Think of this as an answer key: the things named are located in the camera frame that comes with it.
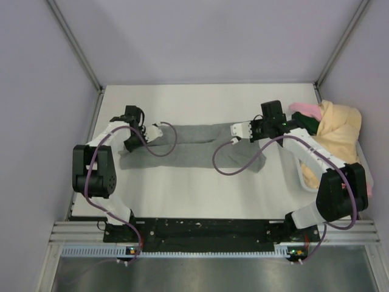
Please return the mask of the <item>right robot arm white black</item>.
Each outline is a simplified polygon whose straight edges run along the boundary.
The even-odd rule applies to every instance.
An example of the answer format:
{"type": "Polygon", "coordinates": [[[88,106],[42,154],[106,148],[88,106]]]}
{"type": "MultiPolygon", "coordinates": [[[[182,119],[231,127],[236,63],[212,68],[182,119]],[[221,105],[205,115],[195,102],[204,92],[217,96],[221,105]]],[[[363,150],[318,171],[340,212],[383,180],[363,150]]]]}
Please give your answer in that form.
{"type": "Polygon", "coordinates": [[[295,119],[288,120],[281,102],[261,104],[262,118],[250,122],[250,141],[269,138],[297,157],[318,182],[317,197],[309,205],[288,213],[283,226],[285,236],[299,240],[306,228],[351,217],[368,207],[365,169],[356,144],[362,125],[358,109],[324,100],[318,105],[322,117],[311,136],[295,119]]]}

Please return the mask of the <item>grey t shirt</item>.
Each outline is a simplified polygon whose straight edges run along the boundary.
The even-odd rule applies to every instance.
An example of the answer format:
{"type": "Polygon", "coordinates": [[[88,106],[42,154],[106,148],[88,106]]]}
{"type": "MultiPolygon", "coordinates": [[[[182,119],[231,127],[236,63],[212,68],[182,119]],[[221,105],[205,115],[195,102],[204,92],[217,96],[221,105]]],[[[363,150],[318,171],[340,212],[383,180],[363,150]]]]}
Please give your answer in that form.
{"type": "Polygon", "coordinates": [[[260,147],[256,143],[242,140],[235,145],[228,145],[217,150],[225,142],[232,139],[229,123],[213,125],[176,125],[174,130],[162,127],[163,136],[148,144],[152,152],[168,156],[158,158],[145,147],[133,152],[122,150],[118,153],[115,167],[121,170],[145,169],[153,167],[196,167],[212,169],[212,156],[216,153],[216,166],[220,169],[241,169],[260,147]]]}

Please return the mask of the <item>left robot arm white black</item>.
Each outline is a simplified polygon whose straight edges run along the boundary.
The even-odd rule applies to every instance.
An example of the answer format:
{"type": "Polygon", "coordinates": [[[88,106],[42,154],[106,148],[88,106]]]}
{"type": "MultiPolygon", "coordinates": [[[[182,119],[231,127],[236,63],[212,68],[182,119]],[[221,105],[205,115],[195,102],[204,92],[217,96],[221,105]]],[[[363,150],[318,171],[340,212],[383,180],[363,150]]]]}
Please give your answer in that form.
{"type": "Polygon", "coordinates": [[[117,169],[121,153],[130,153],[143,145],[145,114],[128,105],[124,114],[113,117],[93,140],[76,145],[72,152],[72,187],[94,208],[103,212],[108,222],[117,226],[124,241],[134,240],[138,227],[130,222],[131,209],[116,195],[117,169]]]}

